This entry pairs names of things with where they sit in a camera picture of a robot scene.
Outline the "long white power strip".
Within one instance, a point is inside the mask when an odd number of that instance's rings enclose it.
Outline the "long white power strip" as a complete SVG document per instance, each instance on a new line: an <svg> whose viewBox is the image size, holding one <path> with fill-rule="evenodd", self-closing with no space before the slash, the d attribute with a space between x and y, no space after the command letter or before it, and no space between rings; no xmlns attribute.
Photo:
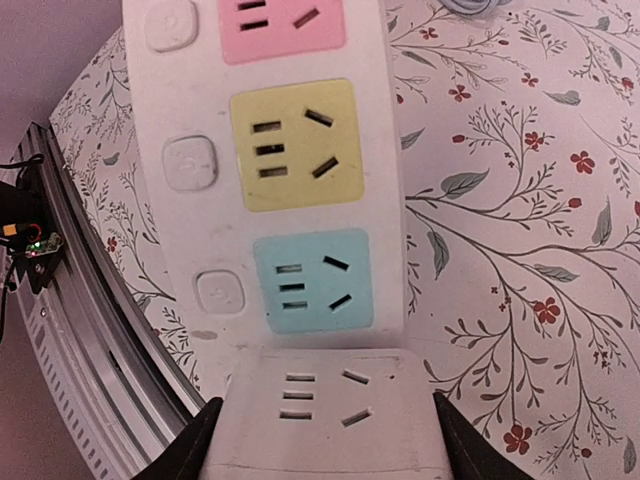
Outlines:
<svg viewBox="0 0 640 480"><path fill-rule="evenodd" d="M379 1L127 1L135 128L204 397L254 347L403 341Z"/></svg>

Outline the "white cube adapter red flower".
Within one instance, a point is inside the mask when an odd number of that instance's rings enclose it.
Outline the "white cube adapter red flower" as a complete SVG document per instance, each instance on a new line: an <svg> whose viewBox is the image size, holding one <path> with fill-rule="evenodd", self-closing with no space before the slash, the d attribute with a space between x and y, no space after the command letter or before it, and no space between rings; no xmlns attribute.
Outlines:
<svg viewBox="0 0 640 480"><path fill-rule="evenodd" d="M400 349L262 350L233 373L203 479L450 479L432 390Z"/></svg>

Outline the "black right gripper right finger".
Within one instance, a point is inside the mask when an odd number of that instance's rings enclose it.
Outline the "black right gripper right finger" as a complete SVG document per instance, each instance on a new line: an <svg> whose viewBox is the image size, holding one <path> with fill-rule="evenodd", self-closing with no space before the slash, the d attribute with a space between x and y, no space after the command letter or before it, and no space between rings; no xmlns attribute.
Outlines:
<svg viewBox="0 0 640 480"><path fill-rule="evenodd" d="M433 398L455 480L533 480L494 449L444 394Z"/></svg>

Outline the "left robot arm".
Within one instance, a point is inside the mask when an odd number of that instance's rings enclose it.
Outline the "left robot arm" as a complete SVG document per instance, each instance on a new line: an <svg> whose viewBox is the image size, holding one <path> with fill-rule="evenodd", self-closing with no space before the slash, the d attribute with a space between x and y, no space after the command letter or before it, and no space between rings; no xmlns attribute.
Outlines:
<svg viewBox="0 0 640 480"><path fill-rule="evenodd" d="M2 275L1 328L6 328L7 302L17 289L13 275L27 274L35 295L48 287L60 263L65 240L56 231L55 221L40 172L45 156L36 153L24 161L3 164L3 170L16 170L16 183L1 183L1 247L9 257L9 268Z"/></svg>

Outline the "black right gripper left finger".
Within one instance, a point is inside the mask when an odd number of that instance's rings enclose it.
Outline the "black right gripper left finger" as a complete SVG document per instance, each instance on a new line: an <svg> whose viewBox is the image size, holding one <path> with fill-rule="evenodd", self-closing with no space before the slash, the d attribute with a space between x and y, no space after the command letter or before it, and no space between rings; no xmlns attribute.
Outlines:
<svg viewBox="0 0 640 480"><path fill-rule="evenodd" d="M200 475L224 400L212 398L135 480L194 480Z"/></svg>

